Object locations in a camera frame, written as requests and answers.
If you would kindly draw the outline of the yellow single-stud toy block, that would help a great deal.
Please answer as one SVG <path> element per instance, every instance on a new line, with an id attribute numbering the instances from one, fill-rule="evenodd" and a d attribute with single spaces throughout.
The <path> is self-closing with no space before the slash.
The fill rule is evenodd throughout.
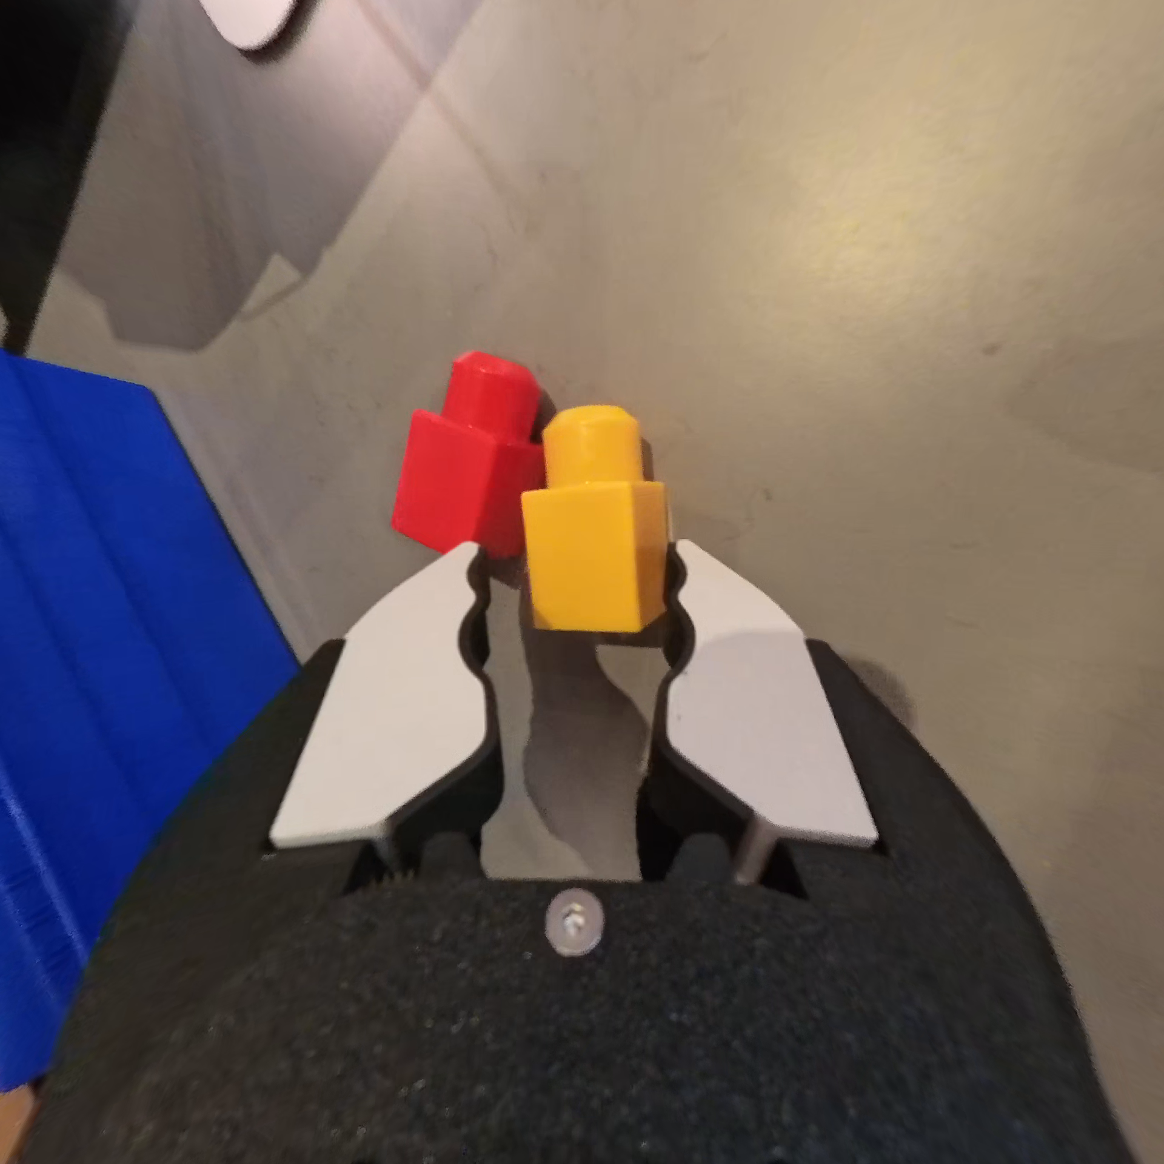
<path id="1" fill-rule="evenodd" d="M 666 486 L 648 479 L 637 419 L 615 404 L 560 411 L 543 429 L 545 486 L 525 490 L 533 625 L 636 634 L 665 611 Z"/>

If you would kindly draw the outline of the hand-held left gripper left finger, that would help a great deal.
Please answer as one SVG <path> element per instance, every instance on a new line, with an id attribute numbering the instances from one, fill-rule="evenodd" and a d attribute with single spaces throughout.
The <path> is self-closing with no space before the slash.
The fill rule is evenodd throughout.
<path id="1" fill-rule="evenodd" d="M 489 600 L 485 550 L 466 541 L 346 632 L 272 821 L 276 849 L 357 841 L 416 864 L 439 834 L 481 845 L 504 792 Z"/>

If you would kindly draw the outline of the red single-stud toy block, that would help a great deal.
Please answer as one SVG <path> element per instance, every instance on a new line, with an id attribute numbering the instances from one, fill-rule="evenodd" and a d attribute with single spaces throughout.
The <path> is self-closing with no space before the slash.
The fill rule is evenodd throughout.
<path id="1" fill-rule="evenodd" d="M 542 389 L 524 365 L 459 356 L 439 411 L 412 415 L 391 525 L 442 554 L 477 543 L 490 558 L 525 546 L 521 497 L 545 485 L 533 428 Z"/>

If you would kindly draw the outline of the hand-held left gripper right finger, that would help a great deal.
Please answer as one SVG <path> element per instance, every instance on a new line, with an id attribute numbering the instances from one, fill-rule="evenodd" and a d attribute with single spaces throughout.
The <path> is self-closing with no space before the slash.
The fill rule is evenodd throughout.
<path id="1" fill-rule="evenodd" d="M 801 626 L 690 539 L 668 550 L 668 670 L 644 774 L 644 880 L 716 837 L 740 882 L 781 842 L 873 850 L 880 835 Z"/>

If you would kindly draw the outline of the blue plastic storage bin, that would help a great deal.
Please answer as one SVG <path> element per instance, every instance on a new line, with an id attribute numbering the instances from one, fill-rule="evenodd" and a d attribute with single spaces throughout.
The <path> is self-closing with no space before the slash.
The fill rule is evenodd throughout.
<path id="1" fill-rule="evenodd" d="M 4 1092 L 48 1068 L 139 860 L 296 668 L 154 393 L 3 353 Z"/>

